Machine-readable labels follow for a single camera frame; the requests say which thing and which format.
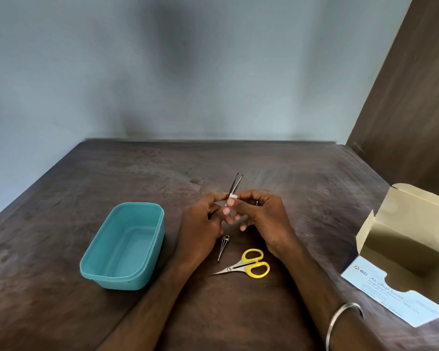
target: wooden panel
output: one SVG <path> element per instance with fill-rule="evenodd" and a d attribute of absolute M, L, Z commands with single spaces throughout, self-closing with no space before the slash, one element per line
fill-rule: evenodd
<path fill-rule="evenodd" d="M 413 0 L 347 145 L 388 183 L 439 194 L 439 0 Z"/>
<path fill-rule="evenodd" d="M 173 251 L 184 207 L 206 191 L 227 190 L 238 171 L 240 189 L 282 196 L 298 236 L 391 349 L 439 349 L 439 320 L 412 328 L 339 276 L 359 227 L 388 189 L 347 147 L 88 141 L 0 213 L 0 351 L 94 350 L 145 292 L 104 290 L 80 275 L 80 259 L 111 209 L 133 201 L 164 208 L 156 275 Z M 187 282 L 157 349 L 322 350 L 291 277 L 263 240 L 237 225 L 226 232 L 231 241 L 220 264 L 258 246 L 271 272 L 260 281 L 208 276 L 218 269 L 218 244 Z"/>

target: yellow-handled scissors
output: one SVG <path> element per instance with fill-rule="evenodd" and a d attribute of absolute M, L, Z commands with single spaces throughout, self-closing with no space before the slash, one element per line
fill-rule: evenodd
<path fill-rule="evenodd" d="M 260 256 L 252 257 L 251 259 L 248 259 L 246 255 L 252 251 L 256 251 L 260 253 Z M 248 276 L 251 276 L 252 278 L 262 278 L 267 275 L 267 273 L 270 271 L 270 265 L 267 264 L 265 261 L 260 260 L 263 259 L 263 251 L 259 249 L 249 249 L 244 251 L 242 254 L 242 257 L 240 258 L 240 261 L 232 266 L 226 267 L 223 271 L 213 273 L 213 275 L 218 275 L 220 273 L 227 273 L 227 272 L 234 272 L 234 271 L 241 271 L 247 273 Z M 267 271 L 262 273 L 261 275 L 256 275 L 255 273 L 252 273 L 252 269 L 259 266 L 266 266 Z"/>

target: scissors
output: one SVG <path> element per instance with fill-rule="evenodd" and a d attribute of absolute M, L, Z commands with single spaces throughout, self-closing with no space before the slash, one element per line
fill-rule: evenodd
<path fill-rule="evenodd" d="M 236 190 L 237 190 L 237 186 L 239 186 L 240 181 L 242 180 L 242 177 L 244 176 L 244 174 L 241 174 L 239 177 L 239 181 L 236 183 L 237 177 L 239 176 L 239 173 L 237 173 L 236 177 L 234 178 L 234 182 L 231 185 L 231 188 L 229 189 L 229 197 L 228 198 L 237 198 L 237 196 L 235 195 Z"/>
<path fill-rule="evenodd" d="M 252 251 L 256 251 L 260 253 L 260 256 L 252 257 L 251 259 L 246 258 L 246 255 Z M 220 273 L 227 273 L 227 272 L 234 272 L 234 271 L 241 271 L 247 273 L 248 276 L 252 278 L 262 278 L 267 275 L 267 273 L 270 271 L 270 265 L 267 264 L 265 261 L 259 262 L 263 259 L 263 251 L 259 249 L 249 249 L 244 251 L 242 254 L 242 257 L 240 261 L 232 266 L 226 267 L 223 271 L 213 273 L 212 275 L 218 275 Z M 252 273 L 252 269 L 259 266 L 266 266 L 267 271 L 262 273 L 261 275 L 256 275 L 255 273 Z"/>

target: person's left hand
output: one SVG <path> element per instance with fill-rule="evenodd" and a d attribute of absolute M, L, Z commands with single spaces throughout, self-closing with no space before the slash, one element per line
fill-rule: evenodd
<path fill-rule="evenodd" d="M 224 201 L 228 196 L 227 193 L 207 194 L 184 211 L 174 253 L 177 262 L 194 270 L 211 253 L 216 239 L 223 234 L 223 220 L 233 223 L 229 215 L 224 215 L 223 207 L 214 203 Z"/>

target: light blue wall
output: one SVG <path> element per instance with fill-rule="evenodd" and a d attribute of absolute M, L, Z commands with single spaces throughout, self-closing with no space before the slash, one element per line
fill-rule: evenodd
<path fill-rule="evenodd" d="M 0 211 L 87 137 L 334 140 L 411 0 L 0 0 Z"/>

